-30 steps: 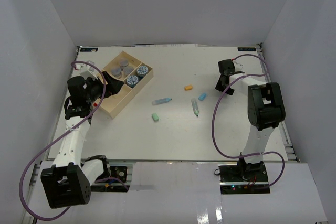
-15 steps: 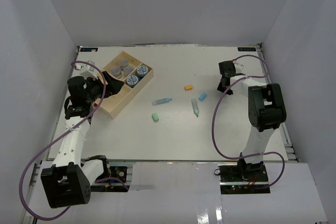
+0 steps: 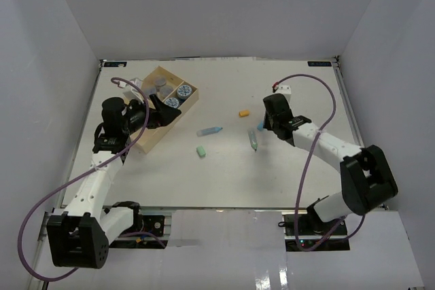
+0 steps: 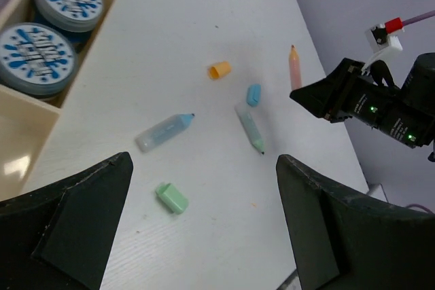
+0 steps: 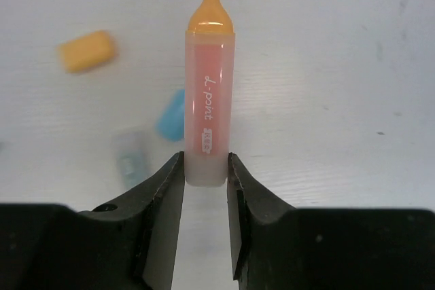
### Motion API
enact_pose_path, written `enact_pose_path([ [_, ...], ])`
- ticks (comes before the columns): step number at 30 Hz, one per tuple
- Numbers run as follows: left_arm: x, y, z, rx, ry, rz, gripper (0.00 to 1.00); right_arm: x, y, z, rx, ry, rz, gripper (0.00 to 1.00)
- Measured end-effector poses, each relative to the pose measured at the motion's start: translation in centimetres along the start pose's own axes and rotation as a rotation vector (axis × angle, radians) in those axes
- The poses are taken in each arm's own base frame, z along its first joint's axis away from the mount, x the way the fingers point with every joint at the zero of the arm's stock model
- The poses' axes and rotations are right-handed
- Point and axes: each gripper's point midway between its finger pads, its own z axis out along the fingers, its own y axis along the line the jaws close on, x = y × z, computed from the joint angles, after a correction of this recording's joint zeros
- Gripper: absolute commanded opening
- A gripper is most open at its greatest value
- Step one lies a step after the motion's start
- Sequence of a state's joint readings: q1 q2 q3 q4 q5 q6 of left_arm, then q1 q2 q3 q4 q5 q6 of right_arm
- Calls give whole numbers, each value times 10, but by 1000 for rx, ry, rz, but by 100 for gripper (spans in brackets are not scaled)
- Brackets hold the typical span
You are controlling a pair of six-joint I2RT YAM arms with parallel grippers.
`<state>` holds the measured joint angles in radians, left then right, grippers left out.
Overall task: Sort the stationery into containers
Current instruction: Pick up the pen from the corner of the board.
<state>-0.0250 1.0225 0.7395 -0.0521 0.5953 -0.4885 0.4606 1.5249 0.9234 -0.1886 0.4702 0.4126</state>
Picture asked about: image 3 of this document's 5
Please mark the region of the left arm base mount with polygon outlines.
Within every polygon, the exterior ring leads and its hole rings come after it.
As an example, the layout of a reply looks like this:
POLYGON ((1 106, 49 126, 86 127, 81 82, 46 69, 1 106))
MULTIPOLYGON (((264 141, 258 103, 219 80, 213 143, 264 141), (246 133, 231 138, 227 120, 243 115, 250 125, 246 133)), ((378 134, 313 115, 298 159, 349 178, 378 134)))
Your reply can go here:
POLYGON ((147 232, 153 234, 161 240, 167 240, 171 232, 171 216, 160 211, 144 212, 142 216, 143 222, 139 232, 147 232))

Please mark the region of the orange highlighter cap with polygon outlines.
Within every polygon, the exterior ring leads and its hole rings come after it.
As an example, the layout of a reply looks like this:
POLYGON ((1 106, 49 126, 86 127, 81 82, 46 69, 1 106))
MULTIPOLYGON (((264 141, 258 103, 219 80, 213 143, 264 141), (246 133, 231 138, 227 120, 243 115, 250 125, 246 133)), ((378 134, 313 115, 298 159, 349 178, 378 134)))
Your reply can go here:
POLYGON ((242 110, 239 112, 239 117, 247 117, 249 116, 250 111, 249 110, 242 110))

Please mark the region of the blue highlighter pen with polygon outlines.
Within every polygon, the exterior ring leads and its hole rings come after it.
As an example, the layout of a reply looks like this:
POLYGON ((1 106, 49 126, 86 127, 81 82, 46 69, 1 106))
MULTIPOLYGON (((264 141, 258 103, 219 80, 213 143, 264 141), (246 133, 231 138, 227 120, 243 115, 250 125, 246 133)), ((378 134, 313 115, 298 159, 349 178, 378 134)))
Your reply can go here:
POLYGON ((202 137, 202 136, 207 136, 207 135, 210 135, 210 134, 218 133, 221 130, 222 130, 222 127, 216 127, 215 126, 215 127, 211 127, 211 128, 205 128, 205 129, 198 130, 196 132, 196 135, 198 137, 202 137))

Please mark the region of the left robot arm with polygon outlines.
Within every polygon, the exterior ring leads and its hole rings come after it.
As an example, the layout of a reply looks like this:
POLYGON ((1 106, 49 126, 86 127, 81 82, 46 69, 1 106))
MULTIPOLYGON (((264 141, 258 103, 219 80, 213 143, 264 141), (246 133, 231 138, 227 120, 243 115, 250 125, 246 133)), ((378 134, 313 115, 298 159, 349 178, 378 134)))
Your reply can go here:
POLYGON ((111 97, 102 103, 102 123, 94 133, 91 173, 59 215, 47 223, 52 262, 56 267, 102 268, 110 244, 121 234, 138 234, 143 217, 137 202, 103 206, 115 176, 124 166, 131 135, 144 128, 165 127, 180 115, 179 109, 164 104, 155 94, 148 101, 111 97))

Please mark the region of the blue patterned jar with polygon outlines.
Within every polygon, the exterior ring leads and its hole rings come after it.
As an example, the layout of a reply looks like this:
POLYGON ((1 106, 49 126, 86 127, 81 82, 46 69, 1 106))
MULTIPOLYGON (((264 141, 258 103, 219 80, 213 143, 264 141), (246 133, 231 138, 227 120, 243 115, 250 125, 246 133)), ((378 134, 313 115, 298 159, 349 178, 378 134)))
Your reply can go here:
POLYGON ((193 89, 188 84, 183 84, 179 86, 176 92, 177 97, 180 101, 185 101, 192 95, 192 93, 193 93, 193 89))
POLYGON ((180 101, 176 97, 169 97, 164 101, 164 104, 171 108, 178 109, 180 106, 180 101))

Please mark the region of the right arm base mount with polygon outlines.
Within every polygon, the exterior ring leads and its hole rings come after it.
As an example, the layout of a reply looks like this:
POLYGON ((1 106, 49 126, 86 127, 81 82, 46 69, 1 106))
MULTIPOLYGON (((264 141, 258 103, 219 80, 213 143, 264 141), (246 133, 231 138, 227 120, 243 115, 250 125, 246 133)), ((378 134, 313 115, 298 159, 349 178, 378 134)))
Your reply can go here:
MULTIPOLYGON (((315 245, 330 229, 336 224, 338 219, 321 224, 319 227, 313 228, 309 223, 305 214, 298 216, 298 239, 296 240, 294 233, 294 214, 283 215, 282 220, 278 223, 280 228, 283 228, 285 234, 285 249, 288 253, 300 252, 298 244, 301 248, 308 249, 315 245)), ((314 251, 349 251, 350 244, 346 237, 349 235, 346 223, 340 222, 338 227, 333 231, 328 239, 324 240, 314 251)))

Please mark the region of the blue patterned jar front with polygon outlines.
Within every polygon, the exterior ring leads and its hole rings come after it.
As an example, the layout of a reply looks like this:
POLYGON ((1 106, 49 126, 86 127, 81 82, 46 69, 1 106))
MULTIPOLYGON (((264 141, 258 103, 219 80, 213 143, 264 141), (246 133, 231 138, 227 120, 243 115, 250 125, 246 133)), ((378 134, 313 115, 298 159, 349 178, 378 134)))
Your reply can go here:
POLYGON ((180 106, 180 101, 176 97, 169 97, 164 101, 164 104, 171 108, 178 109, 180 106))

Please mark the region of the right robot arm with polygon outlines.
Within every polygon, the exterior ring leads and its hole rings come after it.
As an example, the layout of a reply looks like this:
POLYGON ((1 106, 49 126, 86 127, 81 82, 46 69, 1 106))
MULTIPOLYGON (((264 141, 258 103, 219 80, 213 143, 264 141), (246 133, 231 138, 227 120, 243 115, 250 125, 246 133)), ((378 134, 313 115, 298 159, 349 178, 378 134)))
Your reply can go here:
POLYGON ((263 103, 265 129, 323 160, 341 177, 341 191, 317 200, 300 218, 312 233, 324 234, 332 221, 352 213, 363 216, 398 195, 398 186, 380 147, 360 147, 322 132, 309 118, 293 115, 282 94, 269 95, 263 103))

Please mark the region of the blue patterned jar back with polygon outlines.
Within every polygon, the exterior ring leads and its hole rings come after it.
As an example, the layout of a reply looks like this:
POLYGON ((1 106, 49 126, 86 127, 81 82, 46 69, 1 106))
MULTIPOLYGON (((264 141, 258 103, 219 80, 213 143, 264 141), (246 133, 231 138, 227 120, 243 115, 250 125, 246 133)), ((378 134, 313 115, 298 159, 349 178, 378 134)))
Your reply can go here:
POLYGON ((180 101, 185 101, 192 95, 192 93, 193 93, 193 89, 188 84, 183 84, 179 86, 176 92, 177 97, 180 101))

